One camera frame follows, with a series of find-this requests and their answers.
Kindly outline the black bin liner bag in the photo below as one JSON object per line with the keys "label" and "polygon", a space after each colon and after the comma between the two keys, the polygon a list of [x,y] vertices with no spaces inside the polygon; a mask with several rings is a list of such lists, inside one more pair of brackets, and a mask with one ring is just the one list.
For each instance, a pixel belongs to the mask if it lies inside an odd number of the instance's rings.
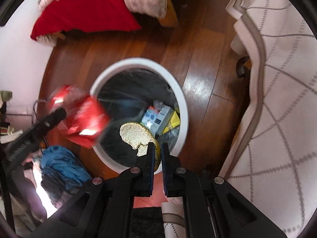
{"label": "black bin liner bag", "polygon": [[173,108],[177,99],[167,81],[145,69],[124,70],[111,77],[99,91],[97,98],[110,123],[99,139],[103,155],[109,156],[124,167],[134,166],[137,151],[122,141],[119,130],[122,124],[140,122],[154,101]]}

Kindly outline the white dotted tablecloth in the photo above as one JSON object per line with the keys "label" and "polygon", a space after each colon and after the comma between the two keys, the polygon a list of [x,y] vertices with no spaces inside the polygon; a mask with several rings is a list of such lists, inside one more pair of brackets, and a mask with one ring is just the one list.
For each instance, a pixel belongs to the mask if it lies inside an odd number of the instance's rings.
{"label": "white dotted tablecloth", "polygon": [[289,0],[230,0],[251,61],[247,107],[220,176],[287,237],[316,237],[316,38]]}

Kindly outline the white blue small box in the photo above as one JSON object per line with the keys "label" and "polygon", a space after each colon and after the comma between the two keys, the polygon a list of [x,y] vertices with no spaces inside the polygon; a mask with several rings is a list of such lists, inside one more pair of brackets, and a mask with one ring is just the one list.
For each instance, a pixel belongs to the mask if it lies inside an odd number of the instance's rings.
{"label": "white blue small box", "polygon": [[150,132],[153,136],[161,135],[166,128],[168,122],[173,116],[174,109],[170,106],[164,105],[159,111],[156,119],[154,120]]}

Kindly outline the white round trash bin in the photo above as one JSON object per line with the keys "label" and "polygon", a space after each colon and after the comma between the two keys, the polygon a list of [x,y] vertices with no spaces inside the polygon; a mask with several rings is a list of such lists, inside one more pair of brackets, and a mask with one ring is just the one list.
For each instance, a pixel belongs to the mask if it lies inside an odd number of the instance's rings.
{"label": "white round trash bin", "polygon": [[137,151],[119,135],[122,124],[139,123],[153,101],[158,100],[178,110],[178,133],[165,142],[170,153],[182,151],[189,128],[189,114],[183,90],[177,79],[162,65],[146,58],[127,58],[107,67],[93,83],[90,94],[110,115],[110,123],[94,146],[96,155],[110,169],[121,173],[134,166]]}

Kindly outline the blue jacket pile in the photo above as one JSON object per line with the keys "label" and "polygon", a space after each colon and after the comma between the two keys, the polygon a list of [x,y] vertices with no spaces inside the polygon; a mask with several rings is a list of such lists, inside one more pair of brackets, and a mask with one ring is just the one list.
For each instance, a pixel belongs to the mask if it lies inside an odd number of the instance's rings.
{"label": "blue jacket pile", "polygon": [[49,146],[40,160],[41,186],[52,204],[60,207],[92,177],[80,160],[67,148]]}

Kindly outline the yellow packet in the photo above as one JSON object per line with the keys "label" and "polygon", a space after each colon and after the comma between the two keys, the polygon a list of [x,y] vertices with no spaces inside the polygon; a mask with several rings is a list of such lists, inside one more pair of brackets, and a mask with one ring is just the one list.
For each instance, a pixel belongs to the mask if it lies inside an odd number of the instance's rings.
{"label": "yellow packet", "polygon": [[180,125],[180,118],[177,112],[174,111],[173,115],[171,116],[170,120],[168,121],[162,133],[165,134],[166,132],[169,132],[170,130],[176,128],[179,125]]}

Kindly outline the wooden bed frame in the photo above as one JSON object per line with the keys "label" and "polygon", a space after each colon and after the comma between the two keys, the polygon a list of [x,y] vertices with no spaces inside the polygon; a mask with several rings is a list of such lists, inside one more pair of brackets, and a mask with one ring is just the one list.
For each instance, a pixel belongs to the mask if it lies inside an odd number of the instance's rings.
{"label": "wooden bed frame", "polygon": [[171,0],[167,0],[167,9],[164,18],[158,19],[162,27],[177,28],[178,18]]}

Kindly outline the red snack bag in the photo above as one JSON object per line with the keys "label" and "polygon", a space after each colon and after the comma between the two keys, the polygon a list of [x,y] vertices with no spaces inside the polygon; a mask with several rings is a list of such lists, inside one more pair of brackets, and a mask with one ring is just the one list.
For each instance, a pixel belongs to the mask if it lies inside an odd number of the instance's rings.
{"label": "red snack bag", "polygon": [[50,95],[47,106],[50,112],[63,108],[66,117],[57,126],[68,140],[82,147],[91,148],[97,144],[110,116],[102,104],[88,92],[76,85],[63,85]]}

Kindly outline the red blanket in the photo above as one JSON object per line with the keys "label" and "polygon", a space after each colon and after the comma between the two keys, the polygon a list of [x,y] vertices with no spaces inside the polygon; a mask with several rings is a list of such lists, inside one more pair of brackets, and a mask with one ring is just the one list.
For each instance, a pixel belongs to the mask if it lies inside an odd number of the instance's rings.
{"label": "red blanket", "polygon": [[91,33],[140,29],[124,0],[53,0],[35,22],[30,37],[36,41],[41,36],[62,31]]}

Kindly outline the round rice cracker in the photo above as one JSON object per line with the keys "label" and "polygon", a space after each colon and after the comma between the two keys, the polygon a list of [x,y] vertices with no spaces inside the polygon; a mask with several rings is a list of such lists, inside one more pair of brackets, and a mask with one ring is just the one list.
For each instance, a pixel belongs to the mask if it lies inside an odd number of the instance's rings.
{"label": "round rice cracker", "polygon": [[125,123],[121,125],[119,134],[122,141],[130,145],[133,150],[137,150],[138,157],[146,155],[148,144],[153,143],[155,145],[154,171],[158,170],[161,163],[159,143],[145,126],[134,122]]}

